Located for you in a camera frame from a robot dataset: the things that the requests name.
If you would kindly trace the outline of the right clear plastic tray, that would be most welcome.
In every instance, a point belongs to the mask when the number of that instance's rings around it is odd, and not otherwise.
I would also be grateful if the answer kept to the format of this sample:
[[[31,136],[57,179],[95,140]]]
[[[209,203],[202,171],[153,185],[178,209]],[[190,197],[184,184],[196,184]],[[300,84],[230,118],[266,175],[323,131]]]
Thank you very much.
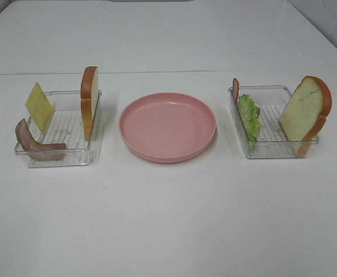
[[[239,87],[239,95],[247,94],[260,108],[260,134],[256,141],[250,141],[243,125],[233,89],[229,88],[230,111],[237,129],[244,155],[249,159],[304,158],[319,143],[319,137],[310,141],[289,141],[280,123],[279,117],[291,98],[291,93],[283,85]]]

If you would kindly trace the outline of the upright bread slice left tray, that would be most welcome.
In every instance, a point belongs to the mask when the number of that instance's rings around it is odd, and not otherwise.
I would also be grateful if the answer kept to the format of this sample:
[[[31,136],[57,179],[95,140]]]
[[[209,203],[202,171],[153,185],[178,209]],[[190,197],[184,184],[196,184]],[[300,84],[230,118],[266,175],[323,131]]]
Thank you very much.
[[[98,94],[98,67],[88,66],[84,70],[80,85],[81,116],[86,140],[91,136]]]

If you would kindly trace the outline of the yellow cheese slice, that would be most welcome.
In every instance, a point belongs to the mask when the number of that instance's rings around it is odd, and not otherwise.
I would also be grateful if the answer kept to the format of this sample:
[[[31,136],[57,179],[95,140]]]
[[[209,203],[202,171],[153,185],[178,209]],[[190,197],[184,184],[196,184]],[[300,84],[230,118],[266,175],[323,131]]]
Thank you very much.
[[[35,83],[29,94],[25,106],[41,134],[45,134],[48,122],[55,111],[39,83]]]

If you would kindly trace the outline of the pink round plate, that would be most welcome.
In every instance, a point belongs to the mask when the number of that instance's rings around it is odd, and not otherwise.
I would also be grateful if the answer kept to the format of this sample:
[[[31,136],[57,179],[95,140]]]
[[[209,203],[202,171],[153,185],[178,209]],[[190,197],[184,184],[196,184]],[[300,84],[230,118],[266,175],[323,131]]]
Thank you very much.
[[[157,163],[176,163],[202,153],[216,132],[214,112],[182,93],[155,93],[129,104],[119,132],[135,155]]]

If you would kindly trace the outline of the green lettuce leaf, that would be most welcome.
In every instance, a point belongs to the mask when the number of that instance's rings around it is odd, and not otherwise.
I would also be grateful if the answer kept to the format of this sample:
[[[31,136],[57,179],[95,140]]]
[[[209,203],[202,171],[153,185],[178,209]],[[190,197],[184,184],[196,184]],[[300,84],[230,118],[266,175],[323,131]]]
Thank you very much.
[[[258,107],[248,94],[243,94],[239,97],[237,107],[250,141],[247,148],[251,151],[254,148],[254,142],[257,141],[261,129]]]

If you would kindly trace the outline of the pale pink bacon strip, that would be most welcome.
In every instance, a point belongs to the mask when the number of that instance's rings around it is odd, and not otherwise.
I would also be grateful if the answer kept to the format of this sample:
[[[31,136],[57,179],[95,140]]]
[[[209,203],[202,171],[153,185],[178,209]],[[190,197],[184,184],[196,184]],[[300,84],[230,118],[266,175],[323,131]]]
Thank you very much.
[[[51,150],[64,150],[66,149],[66,144],[42,144],[37,142],[29,131],[28,124],[23,118],[15,127],[15,134],[17,141],[21,144],[23,150],[39,152],[39,151],[51,151]],[[39,154],[30,154],[32,159],[35,159],[40,162],[51,161],[51,160],[62,160],[65,157],[65,154],[57,153],[39,153]]]

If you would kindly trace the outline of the reddish brown bacon strip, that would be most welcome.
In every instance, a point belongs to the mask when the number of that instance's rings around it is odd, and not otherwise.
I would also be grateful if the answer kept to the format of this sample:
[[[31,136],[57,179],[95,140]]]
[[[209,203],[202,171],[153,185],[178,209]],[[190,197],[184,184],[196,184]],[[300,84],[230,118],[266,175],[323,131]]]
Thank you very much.
[[[236,78],[233,78],[233,90],[232,90],[233,97],[235,102],[238,101],[239,96],[239,81]],[[260,114],[260,107],[256,106],[256,114],[259,116]]]

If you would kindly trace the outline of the white bread slice brown crust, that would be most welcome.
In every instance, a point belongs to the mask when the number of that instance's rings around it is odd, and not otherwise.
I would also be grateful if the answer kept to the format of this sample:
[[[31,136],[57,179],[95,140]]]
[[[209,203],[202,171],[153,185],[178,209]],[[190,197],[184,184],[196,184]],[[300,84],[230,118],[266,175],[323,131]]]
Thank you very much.
[[[308,154],[310,142],[324,126],[331,107],[332,96],[325,82],[315,76],[305,76],[279,117],[288,141],[293,142],[296,156]]]

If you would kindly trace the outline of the left clear plastic tray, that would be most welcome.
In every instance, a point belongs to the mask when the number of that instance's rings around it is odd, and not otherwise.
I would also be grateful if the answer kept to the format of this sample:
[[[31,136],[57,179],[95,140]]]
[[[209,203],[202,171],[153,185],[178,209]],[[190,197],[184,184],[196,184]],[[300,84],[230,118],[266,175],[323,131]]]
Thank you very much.
[[[84,166],[97,162],[103,141],[101,97],[98,92],[97,106],[89,140],[84,136],[79,91],[50,91],[45,93],[55,111],[45,133],[41,133],[31,116],[27,124],[33,138],[42,144],[66,145],[64,150],[26,151],[16,143],[14,153],[28,162],[29,168]]]

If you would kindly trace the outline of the clear plastic tray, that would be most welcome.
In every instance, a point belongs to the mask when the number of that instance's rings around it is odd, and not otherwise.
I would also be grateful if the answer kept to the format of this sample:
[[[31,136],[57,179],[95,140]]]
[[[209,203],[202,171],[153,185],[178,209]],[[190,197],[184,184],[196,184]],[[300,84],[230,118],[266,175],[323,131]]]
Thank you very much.
[[[319,137],[310,141],[289,141],[280,123],[279,117],[291,98],[291,93],[283,85],[239,87],[239,95],[247,94],[260,108],[260,134],[256,141],[250,141],[243,125],[233,89],[229,88],[230,111],[237,129],[244,155],[249,159],[304,158],[319,143]]]
[[[84,166],[97,162],[103,141],[101,97],[98,92],[97,106],[89,140],[84,136],[79,91],[50,91],[45,93],[55,111],[45,133],[41,133],[31,116],[27,124],[33,138],[42,144],[66,145],[64,150],[26,151],[16,143],[14,153],[28,162],[29,168]]]

